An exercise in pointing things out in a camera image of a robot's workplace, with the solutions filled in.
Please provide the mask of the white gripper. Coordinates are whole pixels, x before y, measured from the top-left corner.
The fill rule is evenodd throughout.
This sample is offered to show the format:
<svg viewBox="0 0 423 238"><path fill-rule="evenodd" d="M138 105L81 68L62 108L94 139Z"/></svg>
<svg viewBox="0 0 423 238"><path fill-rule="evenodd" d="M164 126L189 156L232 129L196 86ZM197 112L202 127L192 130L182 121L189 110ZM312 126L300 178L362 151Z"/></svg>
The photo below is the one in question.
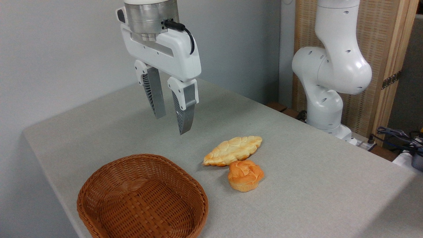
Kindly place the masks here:
<svg viewBox="0 0 423 238"><path fill-rule="evenodd" d="M157 119L166 115L159 70L169 74L167 84L172 91L180 135L189 131L199 103L197 80L201 72L198 49L191 52L191 40L186 32L169 29L159 33L154 42L143 41L128 25L125 7L116 9L127 51L137 60L134 63L139 84L144 88L150 107Z"/></svg>

